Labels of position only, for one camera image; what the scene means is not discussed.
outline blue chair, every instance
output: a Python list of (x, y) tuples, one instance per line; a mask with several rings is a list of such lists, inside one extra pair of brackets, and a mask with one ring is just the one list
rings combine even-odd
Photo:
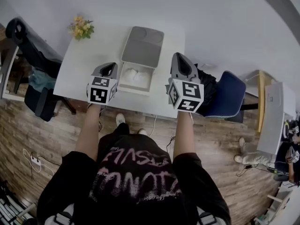
[(225, 71), (217, 82), (217, 91), (209, 109), (201, 115), (205, 118), (235, 117), (240, 111), (245, 92), (245, 83), (231, 72)]

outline person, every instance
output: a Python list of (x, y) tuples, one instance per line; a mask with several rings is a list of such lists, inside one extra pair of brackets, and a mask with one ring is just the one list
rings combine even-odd
[(288, 180), (291, 183), (299, 186), (300, 181), (300, 161), (293, 163), (293, 153), (291, 153), (290, 148), (293, 151), (298, 151), (300, 153), (300, 137), (294, 136), (292, 138), (293, 142), (283, 142), (278, 150), (277, 155), (272, 155), (267, 152), (258, 151), (253, 144), (245, 142), (243, 137), (240, 138), (240, 150), (241, 154), (234, 156), (234, 160), (238, 163), (245, 165), (257, 165), (262, 164), (266, 167), (275, 167), (278, 171), (283, 174), (288, 174)]
[(39, 224), (230, 225), (228, 206), (195, 153), (193, 122), (178, 112), (173, 163), (122, 114), (98, 142), (99, 105), (86, 113), (75, 151), (43, 190)]

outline black t-shirt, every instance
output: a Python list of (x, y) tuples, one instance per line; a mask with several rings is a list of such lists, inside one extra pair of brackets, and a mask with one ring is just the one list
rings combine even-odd
[(43, 191), (40, 224), (74, 203), (77, 224), (197, 224), (197, 208), (230, 224), (229, 209), (195, 153), (171, 163), (144, 135), (107, 135), (97, 162), (71, 152)]
[[(288, 173), (289, 172), (289, 165), (286, 163), (286, 153), (289, 150), (290, 147), (293, 147), (295, 151), (298, 151), (300, 153), (300, 145), (294, 144), (293, 142), (283, 142), (278, 150), (276, 161), (275, 161), (275, 168), (279, 171)], [(294, 182), (296, 184), (299, 184), (299, 173), (300, 173), (300, 160), (293, 164), (294, 168)]]

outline chair backrest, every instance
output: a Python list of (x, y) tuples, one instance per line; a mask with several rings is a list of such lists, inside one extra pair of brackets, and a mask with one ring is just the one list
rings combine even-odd
[(19, 18), (14, 18), (8, 23), (5, 35), (18, 45), (30, 65), (46, 72), (50, 77), (57, 78), (60, 63), (48, 60), (37, 50), (34, 44), (28, 39), (26, 26)]
[(229, 71), (222, 74), (217, 83), (215, 98), (210, 103), (210, 108), (204, 117), (234, 117), (240, 111), (246, 92), (245, 83)]

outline black office chair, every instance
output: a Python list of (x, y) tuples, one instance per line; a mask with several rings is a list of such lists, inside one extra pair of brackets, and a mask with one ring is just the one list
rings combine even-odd
[[(38, 70), (47, 73), (52, 78), (57, 78), (60, 70), (60, 63), (47, 59), (34, 44), (28, 39), (27, 31), (24, 23), (15, 18), (11, 20), (5, 30), (8, 38), (15, 42), (22, 51), (22, 56), (28, 61), (30, 65)], [(23, 78), (23, 73), (18, 76), (14, 92), (17, 93), (20, 83), (27, 83), (28, 79)], [(53, 89), (48, 90), (43, 88), (42, 92), (35, 90), (32, 86), (28, 86), (25, 94), (25, 104), (45, 121), (49, 121), (54, 115), (54, 109), (57, 101), (61, 100), (72, 114), (76, 114), (76, 110), (64, 98), (53, 94)]]

